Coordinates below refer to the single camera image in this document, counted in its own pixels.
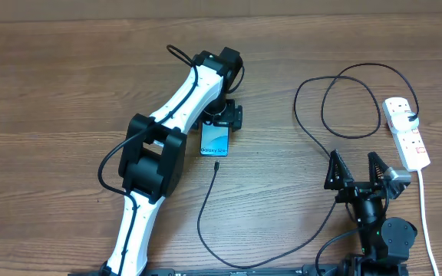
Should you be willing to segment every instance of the white power strip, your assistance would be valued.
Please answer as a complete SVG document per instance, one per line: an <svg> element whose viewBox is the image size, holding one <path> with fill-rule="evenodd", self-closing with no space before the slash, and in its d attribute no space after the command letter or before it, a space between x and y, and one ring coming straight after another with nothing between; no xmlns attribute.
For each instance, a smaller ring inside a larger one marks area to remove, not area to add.
<svg viewBox="0 0 442 276"><path fill-rule="evenodd" d="M405 169L413 172L429 165L429 156L417 128L419 119L414 122L408 120L408 117L414 114L407 99L401 97L386 99L383 102L383 111Z"/></svg>
<svg viewBox="0 0 442 276"><path fill-rule="evenodd" d="M384 115L391 134L397 145L398 154L402 164L409 172L417 171L419 176L419 191L421 195L421 218L424 238L426 240L427 254L433 267L434 275L440 276L434 260L432 249L430 248L429 232L426 223L426 206L424 202L424 180L421 169L430 164L424 141L419 133L419 119L409 121L408 117L413 116L411 106L407 99L392 97L383 102Z"/></svg>

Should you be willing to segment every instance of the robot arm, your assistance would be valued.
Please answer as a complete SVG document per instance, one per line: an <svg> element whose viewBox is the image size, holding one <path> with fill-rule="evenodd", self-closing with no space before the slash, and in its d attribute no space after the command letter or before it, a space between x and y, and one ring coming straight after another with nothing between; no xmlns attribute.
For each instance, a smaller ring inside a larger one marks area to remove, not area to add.
<svg viewBox="0 0 442 276"><path fill-rule="evenodd" d="M193 66L198 73L197 86L185 103L162 125L153 127L124 147L119 175L124 178L122 187L130 191L137 204L134 224L130 230L134 209L132 201L124 197L124 216L114 252L99 272L82 275L140 275L146 267L147 246L158 209L176 188L183 171L187 132L199 121L232 127L233 130L241 128L242 108L235 107L234 100L226 99L229 87L242 67L239 52L224 48L216 56L203 51L194 56ZM129 123L126 139L166 117L187 96L194 80L192 68L180 89L159 110L149 117L136 114ZM162 153L145 149L144 143L162 146Z"/></svg>

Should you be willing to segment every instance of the white cord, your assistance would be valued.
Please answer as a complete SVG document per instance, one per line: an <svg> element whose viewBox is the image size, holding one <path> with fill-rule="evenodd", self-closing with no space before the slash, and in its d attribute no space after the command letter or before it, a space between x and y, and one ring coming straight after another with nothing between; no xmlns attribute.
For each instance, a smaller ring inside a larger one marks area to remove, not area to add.
<svg viewBox="0 0 442 276"><path fill-rule="evenodd" d="M419 191L421 193L421 218L422 218L422 229L424 230L424 238L426 239L426 249L429 255L430 264L433 266L433 271L435 276L440 276L437 270L436 261L434 260L433 251L430 249L429 242L429 232L427 231L426 223L426 205L424 203L424 180L422 179L422 172L420 169L417 170L417 175L419 176Z"/></svg>

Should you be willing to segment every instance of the wooden table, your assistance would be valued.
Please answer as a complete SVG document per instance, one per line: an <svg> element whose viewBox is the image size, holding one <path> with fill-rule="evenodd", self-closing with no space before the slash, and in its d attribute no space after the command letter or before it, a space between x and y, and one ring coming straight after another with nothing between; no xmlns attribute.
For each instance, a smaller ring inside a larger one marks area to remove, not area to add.
<svg viewBox="0 0 442 276"><path fill-rule="evenodd" d="M230 137L202 220L207 243L227 261L248 265L309 238L335 195L323 189L328 159L297 126L292 99L305 79L337 74L348 65L381 62L415 87L421 133L431 165L424 170L431 244L442 272L442 14L274 18L168 19L0 24L0 275L50 276L94 270L115 245L124 201L100 187L97 167L124 139L135 113L150 114L183 83L188 68L167 44L193 55L242 53L246 75L232 94L243 105L243 128ZM393 72L356 68L381 103L410 91ZM371 138L343 140L325 130L319 109L329 81L308 84L298 111L329 149L338 148L354 177L367 179L367 157L400 160L388 128ZM372 130L377 115L367 92L339 81L326 120L335 130ZM199 155L189 134L183 178L158 214L148 251L152 267L226 268L200 243L196 219L214 158ZM105 169L120 186L117 164ZM412 275L431 275L424 246L417 176L391 202L389 216L417 226L408 261ZM265 267L315 260L330 238L353 228L338 205L308 246ZM322 263L359 251L357 237L331 246Z"/></svg>

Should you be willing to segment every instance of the power outlet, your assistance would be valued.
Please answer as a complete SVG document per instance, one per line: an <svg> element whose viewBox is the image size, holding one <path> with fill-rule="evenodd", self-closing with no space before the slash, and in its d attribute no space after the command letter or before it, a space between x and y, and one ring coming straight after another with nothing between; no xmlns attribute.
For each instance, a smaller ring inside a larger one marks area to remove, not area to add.
<svg viewBox="0 0 442 276"><path fill-rule="evenodd" d="M398 154L402 160L402 164L409 172L417 171L430 164L429 155L426 151L426 146L421 138L417 122L408 121L407 117L401 114L412 114L410 105L407 99L401 97L393 97L386 99L383 102L384 115L387 118L387 123L392 131L392 136L397 145Z"/></svg>

